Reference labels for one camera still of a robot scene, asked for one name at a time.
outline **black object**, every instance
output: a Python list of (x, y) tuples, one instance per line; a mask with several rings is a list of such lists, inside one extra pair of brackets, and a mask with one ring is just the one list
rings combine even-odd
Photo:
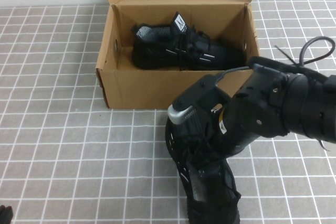
[[(304, 62), (305, 50), (318, 40), (329, 41), (332, 45), (330, 52)], [(326, 77), (305, 68), (305, 63), (323, 59), (334, 50), (335, 42), (322, 36), (307, 42), (300, 53), (299, 63), (291, 60), (293, 65), (252, 57), (248, 67), (254, 73), (232, 98), (216, 84), (234, 69), (204, 76), (170, 106), (167, 144), (171, 132), (183, 125), (192, 128), (196, 117), (203, 135), (183, 137), (184, 144), (176, 145), (181, 148), (176, 152), (189, 153), (191, 160), (197, 160), (193, 168), (207, 174), (259, 136), (285, 136), (294, 132), (316, 138), (322, 147), (322, 141), (336, 143), (336, 76)]]
[(186, 123), (175, 126), (167, 122), (165, 138), (170, 155), (176, 163), (187, 195), (187, 214), (190, 224), (239, 224), (235, 179), (226, 161), (207, 163), (206, 169), (197, 169), (202, 155), (197, 149), (207, 132), (207, 122), (195, 113)]
[(10, 224), (13, 218), (13, 209), (11, 206), (0, 206), (0, 224)]
[(179, 13), (170, 25), (134, 26), (133, 63), (142, 69), (180, 67), (191, 70), (225, 70), (245, 66), (243, 51), (211, 40), (188, 27)]

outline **black cable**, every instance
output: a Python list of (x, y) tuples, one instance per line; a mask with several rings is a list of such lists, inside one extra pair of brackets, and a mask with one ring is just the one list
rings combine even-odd
[(246, 67), (232, 68), (232, 69), (228, 69), (228, 70), (225, 70), (223, 72), (220, 72), (220, 73), (216, 74), (217, 83), (220, 80), (222, 80), (224, 78), (224, 75), (226, 75), (227, 73), (236, 72), (236, 71), (242, 71), (242, 70), (250, 70), (250, 67), (246, 66)]
[[(326, 40), (326, 41), (330, 42), (330, 44), (331, 44), (330, 51), (327, 54), (322, 55), (322, 56), (320, 56), (318, 58), (314, 58), (314, 59), (311, 59), (311, 60), (303, 61), (303, 57), (304, 57), (304, 55), (305, 55), (306, 50), (308, 49), (308, 47), (311, 44), (313, 44), (314, 42), (318, 41), (318, 40)], [(319, 60), (322, 60), (322, 59), (330, 56), (335, 51), (336, 44), (335, 44), (335, 41), (333, 41), (331, 38), (326, 37), (326, 36), (319, 36), (319, 37), (312, 38), (311, 40), (309, 40), (308, 42), (306, 42), (304, 44), (303, 48), (301, 49), (300, 55), (299, 55), (299, 63), (296, 63), (293, 59), (291, 59), (291, 57), (288, 54), (286, 54), (279, 47), (277, 47), (277, 46), (275, 46), (275, 47), (280, 52), (282, 52), (293, 63), (293, 65), (281, 63), (281, 62), (278, 62), (278, 61), (274, 61), (274, 60), (270, 60), (270, 59), (262, 58), (262, 57), (251, 57), (250, 60), (249, 60), (249, 62), (248, 62), (249, 67), (240, 67), (240, 68), (228, 69), (226, 71), (218, 73), (216, 75), (217, 76), (217, 82), (219, 82), (220, 80), (222, 80), (223, 77), (224, 77), (224, 75), (226, 75), (227, 73), (252, 69), (253, 65), (255, 63), (260, 64), (260, 65), (265, 66), (265, 67), (270, 67), (270, 68), (276, 69), (276, 70), (281, 71), (281, 72), (304, 74), (305, 76), (307, 76), (307, 77), (309, 77), (311, 79), (315, 79), (315, 80), (317, 80), (319, 82), (325, 82), (325, 80), (327, 79), (326, 76), (324, 76), (321, 73), (318, 73), (317, 71), (314, 71), (312, 69), (306, 68), (305, 64), (309, 64), (309, 63), (312, 63), (312, 62), (315, 62), (315, 61), (319, 61)]]
[[(316, 42), (318, 40), (326, 40), (326, 41), (330, 42), (330, 44), (331, 44), (330, 51), (328, 53), (326, 53), (325, 55), (322, 55), (322, 56), (320, 56), (318, 58), (307, 60), (307, 61), (304, 62), (303, 61), (303, 57), (305, 55), (306, 50), (308, 49), (308, 47), (311, 44), (313, 44), (314, 42)], [(326, 37), (326, 36), (319, 36), (319, 37), (312, 38), (310, 41), (308, 41), (307, 43), (305, 43), (305, 45), (303, 46), (303, 48), (300, 51), (299, 65), (301, 67), (304, 67), (305, 64), (309, 64), (309, 63), (312, 63), (312, 62), (315, 62), (315, 61), (318, 61), (318, 60), (322, 60), (322, 59), (328, 57), (329, 55), (331, 55), (334, 52), (334, 50), (335, 50), (335, 41), (333, 41), (331, 38)]]

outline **shoe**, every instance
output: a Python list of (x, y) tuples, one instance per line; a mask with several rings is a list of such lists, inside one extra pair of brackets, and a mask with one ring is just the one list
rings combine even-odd
[(214, 136), (198, 112), (181, 125), (169, 119), (165, 128), (168, 151), (176, 163), (187, 195), (190, 224), (239, 224), (241, 197), (225, 158), (212, 157), (208, 141)]
[(0, 206), (0, 224), (11, 224), (13, 218), (13, 209), (11, 206)]
[(170, 25), (134, 26), (132, 60), (142, 69), (180, 67), (191, 70), (226, 70), (245, 66), (243, 51), (211, 40), (188, 27), (179, 13)]

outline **gray tiled floor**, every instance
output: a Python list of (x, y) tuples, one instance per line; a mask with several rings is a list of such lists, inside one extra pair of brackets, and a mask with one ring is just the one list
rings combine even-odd
[[(261, 54), (336, 37), (336, 0), (252, 2)], [(95, 63), (106, 6), (0, 8), (0, 203), (16, 223), (187, 223), (164, 111), (109, 111)], [(328, 50), (324, 42), (307, 58)], [(334, 58), (311, 64), (336, 73)], [(330, 224), (336, 147), (289, 134), (229, 160), (242, 224)]]

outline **shoe box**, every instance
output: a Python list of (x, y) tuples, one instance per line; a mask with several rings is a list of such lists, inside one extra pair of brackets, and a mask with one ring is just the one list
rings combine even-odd
[[(134, 25), (169, 25), (179, 12), (189, 26), (211, 39), (229, 41), (259, 56), (251, 0), (108, 0), (106, 25), (96, 74), (111, 109), (167, 109), (185, 89), (205, 74), (218, 71), (180, 71), (179, 67), (143, 70), (131, 60)], [(251, 70), (229, 73), (218, 86), (233, 95)]]

